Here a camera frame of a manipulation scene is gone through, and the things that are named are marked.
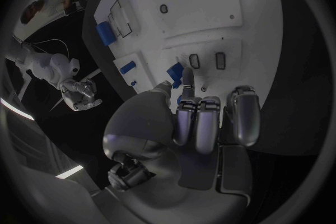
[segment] wire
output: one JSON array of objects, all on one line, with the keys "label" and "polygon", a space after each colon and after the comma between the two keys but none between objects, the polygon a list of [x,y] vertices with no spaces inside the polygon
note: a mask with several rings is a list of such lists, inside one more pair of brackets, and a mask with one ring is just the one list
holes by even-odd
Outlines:
[{"label": "wire", "polygon": [[21,42],[21,43],[25,43],[25,44],[28,44],[28,45],[32,45],[32,46],[34,46],[35,44],[41,44],[41,43],[45,43],[45,42],[49,42],[49,41],[53,41],[53,40],[56,40],[56,41],[60,41],[60,42],[62,42],[63,44],[64,44],[64,46],[66,46],[66,48],[67,48],[67,54],[68,54],[68,59],[69,59],[69,48],[68,48],[68,46],[67,46],[67,44],[65,43],[65,42],[63,42],[63,41],[61,41],[61,40],[59,40],[59,39],[49,39],[49,40],[46,40],[46,41],[41,41],[41,42],[34,42],[34,43],[28,43],[28,42],[25,42],[25,41],[22,41],[20,38],[18,38],[16,35],[14,35],[13,34],[13,37],[17,40],[17,41],[19,41],[19,42]]}]

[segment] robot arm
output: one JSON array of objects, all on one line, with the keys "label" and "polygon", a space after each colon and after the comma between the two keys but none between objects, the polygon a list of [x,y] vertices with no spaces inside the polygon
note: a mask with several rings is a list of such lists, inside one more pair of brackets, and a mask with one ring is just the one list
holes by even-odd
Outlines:
[{"label": "robot arm", "polygon": [[20,44],[13,38],[5,57],[23,70],[31,70],[33,75],[46,80],[62,93],[66,104],[74,111],[93,108],[102,103],[95,100],[96,84],[87,79],[77,82],[73,79],[80,70],[77,59],[69,59],[63,54],[37,53],[31,45]]}]

